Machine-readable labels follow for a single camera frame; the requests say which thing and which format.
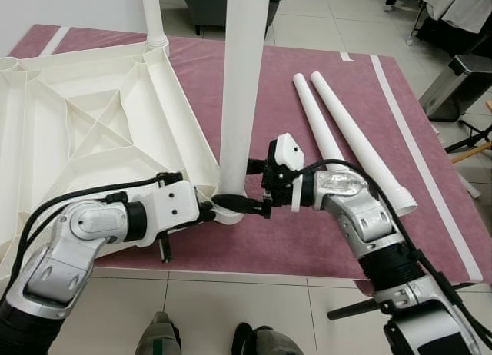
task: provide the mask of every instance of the table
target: table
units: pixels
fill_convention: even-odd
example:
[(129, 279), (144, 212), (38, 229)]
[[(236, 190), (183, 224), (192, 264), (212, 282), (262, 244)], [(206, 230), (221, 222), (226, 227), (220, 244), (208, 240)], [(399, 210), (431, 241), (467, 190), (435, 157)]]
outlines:
[[(57, 31), (58, 26), (33, 26), (15, 47), (12, 56), (28, 58), (42, 51), (46, 53), (45, 46)], [(54, 53), (144, 40), (143, 34), (70, 28)], [(173, 68), (218, 157), (224, 43), (193, 38), (170, 40)], [(438, 187), (438, 196), (431, 190), (434, 200), (442, 195), (442, 201), (449, 209), (459, 237), (462, 237), (471, 257), (460, 255), (448, 233), (421, 176), (422, 170), (408, 150), (408, 139), (398, 129), (371, 57), (350, 54), (350, 59), (338, 52), (265, 46), (250, 156), (265, 158), (269, 142), (279, 134), (290, 132), (302, 147), (306, 164), (320, 159), (292, 83), (297, 72), (309, 76), (313, 71), (320, 71), (396, 178), (417, 201), (418, 209), (402, 218), (416, 245), (453, 282), (470, 279), (463, 259), (471, 259), (480, 268), (482, 280), (492, 283), (490, 237), (396, 61), (389, 57), (379, 58), (397, 106)], [(346, 159), (357, 163), (327, 111), (324, 116)], [(246, 191), (251, 197), (261, 196), (258, 176), (248, 177)], [(175, 258), (170, 264), (161, 263), (158, 246), (154, 244), (145, 249), (131, 248), (100, 258), (96, 265), (364, 278), (336, 221), (328, 213), (311, 209), (304, 209), (299, 214), (291, 213), (287, 207), (276, 209), (269, 221), (246, 215), (240, 224), (234, 226), (202, 224), (172, 234), (170, 242)]]

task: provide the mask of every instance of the wooden stick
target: wooden stick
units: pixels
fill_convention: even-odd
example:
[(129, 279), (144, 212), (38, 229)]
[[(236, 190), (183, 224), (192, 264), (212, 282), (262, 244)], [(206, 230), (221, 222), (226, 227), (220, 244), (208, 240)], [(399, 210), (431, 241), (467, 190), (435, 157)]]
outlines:
[(472, 155), (481, 153), (482, 151), (487, 150), (488, 148), (492, 148), (492, 141), (487, 142), (486, 144), (483, 144), (483, 145), (479, 146), (478, 148), (467, 151), (466, 153), (463, 153), (462, 155), (458, 155), (456, 158), (454, 158), (451, 161), (451, 163), (456, 164), (458, 161), (462, 161), (463, 159), (469, 158)]

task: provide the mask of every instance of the tiled floor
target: tiled floor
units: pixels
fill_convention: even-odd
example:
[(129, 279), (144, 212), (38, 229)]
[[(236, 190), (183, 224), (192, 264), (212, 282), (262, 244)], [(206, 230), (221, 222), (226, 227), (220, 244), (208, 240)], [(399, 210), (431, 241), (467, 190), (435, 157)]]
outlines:
[[(161, 0), (169, 35), (196, 37), (184, 0)], [(382, 11), (384, 0), (285, 0), (266, 44), (295, 48), (391, 55), (417, 97), (440, 73), (448, 57), (423, 42), (407, 46), (415, 5)], [(205, 28), (202, 38), (224, 39), (221, 28)], [(485, 128), (491, 116), (485, 94), (465, 120)], [(444, 144), (466, 136), (455, 124), (435, 124)], [(485, 153), (457, 165), (482, 196), (477, 209), (492, 226), (492, 159)], [(232, 334), (241, 321), (267, 324), (292, 337), (306, 355), (389, 354), (379, 313), (331, 322), (328, 310), (364, 297), (349, 280), (302, 277), (257, 277), (193, 273), (135, 273), (100, 270), (68, 318), (52, 354), (125, 355), (135, 346), (153, 313), (163, 308), (181, 329), (184, 355), (230, 352)], [(492, 290), (475, 286), (461, 296), (470, 310), (492, 327)]]

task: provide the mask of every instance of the metal trash can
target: metal trash can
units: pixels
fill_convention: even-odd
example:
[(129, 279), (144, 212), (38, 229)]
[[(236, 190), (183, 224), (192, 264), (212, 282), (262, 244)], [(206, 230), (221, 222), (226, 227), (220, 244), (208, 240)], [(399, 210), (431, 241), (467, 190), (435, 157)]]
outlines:
[(419, 102), (431, 121), (455, 122), (491, 84), (491, 59), (456, 55)]

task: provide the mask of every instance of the person's foot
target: person's foot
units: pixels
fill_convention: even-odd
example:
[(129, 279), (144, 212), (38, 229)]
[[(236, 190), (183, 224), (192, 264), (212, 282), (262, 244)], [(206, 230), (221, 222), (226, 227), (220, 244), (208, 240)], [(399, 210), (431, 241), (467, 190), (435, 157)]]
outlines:
[(385, 12), (391, 12), (391, 11), (394, 11), (394, 4), (391, 5), (391, 4), (384, 4), (383, 5), (383, 9)]

